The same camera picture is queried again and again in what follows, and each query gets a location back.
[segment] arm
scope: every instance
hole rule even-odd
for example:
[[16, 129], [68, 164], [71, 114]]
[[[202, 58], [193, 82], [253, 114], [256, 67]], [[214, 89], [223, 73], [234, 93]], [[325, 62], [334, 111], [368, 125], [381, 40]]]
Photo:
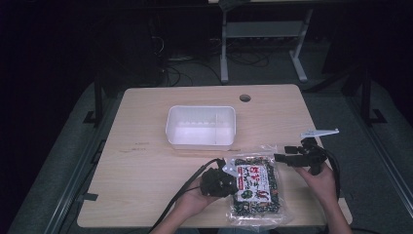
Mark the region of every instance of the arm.
[[304, 178], [319, 199], [325, 217], [327, 218], [330, 233], [352, 233], [352, 230], [337, 203], [335, 181], [331, 169], [323, 163], [321, 165], [321, 173], [318, 175], [311, 175], [303, 168], [295, 168], [295, 171]]
[[201, 213], [209, 204], [219, 199], [217, 197], [204, 196], [199, 188], [200, 182], [201, 179], [197, 178], [191, 183], [188, 191], [176, 201], [173, 210], [151, 232], [151, 234], [174, 233], [186, 219]]

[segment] transparent plastic packaging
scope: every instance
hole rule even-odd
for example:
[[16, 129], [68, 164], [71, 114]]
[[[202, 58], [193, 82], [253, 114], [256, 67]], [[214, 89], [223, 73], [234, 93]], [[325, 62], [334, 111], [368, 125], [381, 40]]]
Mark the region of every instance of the transparent plastic packaging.
[[293, 220], [282, 198], [274, 152], [237, 154], [227, 158], [237, 170], [239, 191], [229, 197], [232, 226], [260, 232]]

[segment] hand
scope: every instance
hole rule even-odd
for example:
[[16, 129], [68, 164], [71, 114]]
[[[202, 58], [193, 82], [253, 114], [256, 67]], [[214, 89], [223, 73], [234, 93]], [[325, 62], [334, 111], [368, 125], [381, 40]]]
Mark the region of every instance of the hand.
[[326, 163], [321, 164], [321, 172], [318, 175], [311, 175], [303, 168], [294, 169], [304, 178], [322, 204], [337, 201], [333, 172]]
[[219, 197], [204, 196], [199, 188], [201, 178], [195, 179], [175, 203], [173, 211], [185, 219], [201, 213], [209, 204], [218, 200]]

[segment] white plastic container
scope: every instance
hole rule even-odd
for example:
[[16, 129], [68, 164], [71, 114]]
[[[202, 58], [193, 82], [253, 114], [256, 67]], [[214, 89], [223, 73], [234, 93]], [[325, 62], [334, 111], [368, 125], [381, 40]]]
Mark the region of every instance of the white plastic container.
[[236, 134], [235, 109], [176, 105], [169, 110], [166, 132], [175, 149], [229, 150]]

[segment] light wood table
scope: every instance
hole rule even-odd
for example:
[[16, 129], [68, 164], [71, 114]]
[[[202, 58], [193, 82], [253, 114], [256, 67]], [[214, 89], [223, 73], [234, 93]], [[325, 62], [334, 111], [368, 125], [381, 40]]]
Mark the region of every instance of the light wood table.
[[[241, 95], [251, 100], [242, 102]], [[286, 145], [300, 145], [300, 134], [315, 128], [294, 85], [127, 90], [88, 191], [97, 199], [85, 201], [78, 216], [80, 226], [150, 227], [201, 165], [235, 153], [174, 150], [166, 136], [169, 109], [174, 105], [233, 106], [237, 134], [232, 150], [276, 144], [282, 153]], [[281, 195], [294, 215], [287, 226], [324, 225], [322, 209], [301, 176], [285, 164], [279, 164], [278, 170]], [[340, 205], [352, 222], [343, 199]], [[228, 226], [228, 209], [227, 200], [220, 199], [183, 226]]]

